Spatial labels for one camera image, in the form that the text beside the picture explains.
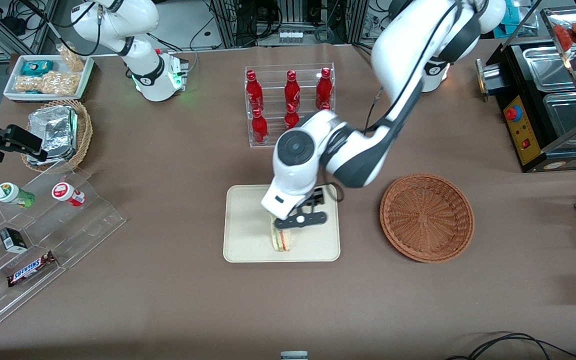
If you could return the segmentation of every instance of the small box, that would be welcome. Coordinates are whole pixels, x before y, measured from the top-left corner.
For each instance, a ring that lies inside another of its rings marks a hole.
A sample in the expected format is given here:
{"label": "small box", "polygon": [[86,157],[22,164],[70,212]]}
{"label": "small box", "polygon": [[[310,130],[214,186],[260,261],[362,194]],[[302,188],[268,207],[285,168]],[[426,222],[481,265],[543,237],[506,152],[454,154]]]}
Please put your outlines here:
{"label": "small box", "polygon": [[9,253],[21,254],[28,250],[21,232],[13,228],[4,227],[0,230],[1,242]]}

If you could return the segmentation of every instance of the red bottle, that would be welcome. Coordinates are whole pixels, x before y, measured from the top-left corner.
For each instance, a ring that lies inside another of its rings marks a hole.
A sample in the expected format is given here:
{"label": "red bottle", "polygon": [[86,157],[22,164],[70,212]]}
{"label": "red bottle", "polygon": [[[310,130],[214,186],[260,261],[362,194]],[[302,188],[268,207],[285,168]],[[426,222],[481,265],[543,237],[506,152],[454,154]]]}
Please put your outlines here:
{"label": "red bottle", "polygon": [[264,109],[264,94],[261,91],[261,84],[257,80],[257,74],[254,70],[246,72],[246,94],[250,107]]}
{"label": "red bottle", "polygon": [[288,78],[288,82],[286,82],[286,86],[283,88],[286,104],[294,104],[295,109],[299,110],[300,89],[299,84],[297,84],[297,73],[294,70],[288,70],[286,77]]}
{"label": "red bottle", "polygon": [[315,107],[321,110],[324,103],[330,102],[332,96],[332,81],[330,80],[330,69],[325,67],[321,69],[321,78],[317,83],[317,98]]}
{"label": "red bottle", "polygon": [[259,107],[252,109],[252,132],[256,143],[262,145],[268,144],[268,123],[262,116]]}
{"label": "red bottle", "polygon": [[286,104],[286,115],[283,117],[283,121],[286,124],[286,130],[294,128],[299,123],[299,115],[295,104]]}

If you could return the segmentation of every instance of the brown wicker basket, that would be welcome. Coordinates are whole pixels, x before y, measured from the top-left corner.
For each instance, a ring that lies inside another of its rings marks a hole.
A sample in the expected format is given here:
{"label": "brown wicker basket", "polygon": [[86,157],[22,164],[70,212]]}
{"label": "brown wicker basket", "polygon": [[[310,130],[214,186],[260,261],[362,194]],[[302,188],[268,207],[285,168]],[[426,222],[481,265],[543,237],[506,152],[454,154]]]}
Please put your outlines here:
{"label": "brown wicker basket", "polygon": [[418,262],[452,260],[473,238],[473,208],[466,196],[430,173],[395,180],[381,199],[379,219],[390,243]]}
{"label": "brown wicker basket", "polygon": [[[47,104],[44,104],[41,108],[49,108],[55,107],[57,105],[70,105],[75,112],[77,112],[77,153],[68,160],[68,165],[70,168],[75,169],[79,164],[84,160],[86,157],[86,153],[88,152],[88,148],[90,146],[90,139],[92,138],[92,122],[90,120],[90,116],[86,111],[86,107],[82,105],[77,100],[55,100],[50,101]],[[26,130],[30,130],[30,123],[25,126]],[[53,164],[45,164],[41,166],[32,166],[28,159],[26,158],[25,154],[21,155],[21,160],[25,164],[28,169],[32,169],[34,171],[38,171],[42,173],[48,168],[50,168]]]}

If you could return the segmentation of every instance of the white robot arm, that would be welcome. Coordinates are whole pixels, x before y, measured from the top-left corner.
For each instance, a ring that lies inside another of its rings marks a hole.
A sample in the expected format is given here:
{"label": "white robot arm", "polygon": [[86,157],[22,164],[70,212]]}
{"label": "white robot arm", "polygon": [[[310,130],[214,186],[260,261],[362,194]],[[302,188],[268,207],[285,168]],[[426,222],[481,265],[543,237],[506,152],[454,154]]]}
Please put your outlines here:
{"label": "white robot arm", "polygon": [[382,32],[372,48],[372,69],[391,107],[367,129],[371,136],[331,111],[320,111],[279,137],[272,154],[274,178],[262,199],[278,218],[277,228],[322,222],[318,214],[300,210],[313,194],[319,166],[350,188],[365,187],[377,177],[421,95],[427,64],[457,61],[477,43],[482,13],[475,7],[469,0],[413,0]]}
{"label": "white robot arm", "polygon": [[74,7],[70,18],[84,39],[99,41],[122,57],[138,91],[151,101],[170,98],[184,86],[185,76],[177,57],[158,54],[146,37],[159,25],[159,12],[151,0],[98,0],[89,10],[85,2]]}

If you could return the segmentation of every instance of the brown table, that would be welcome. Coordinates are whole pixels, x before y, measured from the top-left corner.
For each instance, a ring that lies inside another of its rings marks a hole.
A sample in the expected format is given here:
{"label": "brown table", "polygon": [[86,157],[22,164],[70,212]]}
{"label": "brown table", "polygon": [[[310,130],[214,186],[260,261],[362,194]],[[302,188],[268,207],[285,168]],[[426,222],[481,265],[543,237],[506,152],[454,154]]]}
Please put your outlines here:
{"label": "brown table", "polygon": [[[94,135],[82,168],[128,223],[0,324],[0,359],[272,360],[304,349],[313,360],[441,360],[496,331],[576,353],[576,171],[520,173],[496,103],[478,96],[474,60],[496,45],[482,41],[451,67],[414,109],[377,180],[346,191],[342,254],[330,263],[222,257],[226,191],[273,176],[272,151],[249,148],[242,73],[334,62],[337,112],[363,126],[380,85],[360,51],[201,53],[188,90],[162,103],[135,91],[118,57],[96,59],[85,103]],[[4,100],[0,126],[23,125],[36,108]],[[416,172],[448,178],[471,202],[474,238],[455,260],[414,262],[382,233],[384,190]],[[16,154],[0,164],[0,182],[35,175]],[[485,359],[543,357],[514,342]]]}

